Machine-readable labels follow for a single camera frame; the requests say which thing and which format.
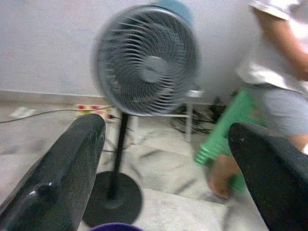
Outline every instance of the purple bucket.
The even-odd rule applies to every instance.
[[[143,231],[135,226],[123,223],[108,223],[96,226],[89,231]]]

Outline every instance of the pedestal fan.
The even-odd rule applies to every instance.
[[[138,216],[140,189],[119,172],[129,115],[160,116],[180,106],[197,77],[199,57],[190,24],[159,6],[128,9],[102,33],[95,57],[97,79],[122,111],[122,121],[114,170],[96,176],[83,216],[88,225],[132,223]]]

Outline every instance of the white shirt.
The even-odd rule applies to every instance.
[[[289,22],[294,36],[308,53],[308,0],[254,0],[250,5]],[[287,59],[260,37],[236,70],[250,84],[270,83],[308,96],[308,82],[298,81]]]

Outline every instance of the fan base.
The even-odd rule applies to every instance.
[[[83,215],[85,223],[91,227],[120,222],[131,224],[138,217],[142,195],[137,183],[129,176],[119,173],[117,192],[113,199],[107,198],[111,171],[96,175],[91,197]]]

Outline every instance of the green plastic stool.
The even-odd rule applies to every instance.
[[[210,137],[201,145],[201,149],[195,157],[195,162],[198,165],[209,164],[215,161],[220,154],[231,155],[228,145],[228,131],[235,122],[247,122],[267,127],[265,119],[252,96],[245,90],[241,90],[237,94],[234,102],[217,122]],[[243,191],[246,187],[243,175],[235,175],[231,179],[230,185],[235,191]]]

